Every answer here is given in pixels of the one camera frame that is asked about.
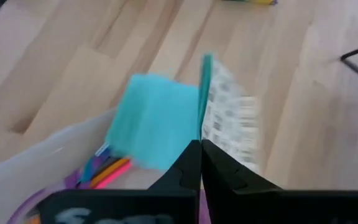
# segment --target purple rim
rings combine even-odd
[[[17,219],[19,218],[19,215],[23,212],[23,210],[35,199],[37,199],[38,196],[41,196],[45,192],[45,189],[41,189],[35,194],[31,195],[27,200],[25,200],[13,213],[13,215],[10,217],[10,219],[7,221],[7,224],[15,224]]]

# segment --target yellow object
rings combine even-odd
[[[125,163],[129,162],[129,159],[120,159],[117,162],[111,164],[108,168],[106,168],[102,173],[97,175],[95,178],[91,180],[91,189],[93,189],[100,181],[114,172],[116,169],[120,168],[120,166],[124,165]]]
[[[258,4],[275,4],[274,0],[250,0],[250,2],[258,3]]]

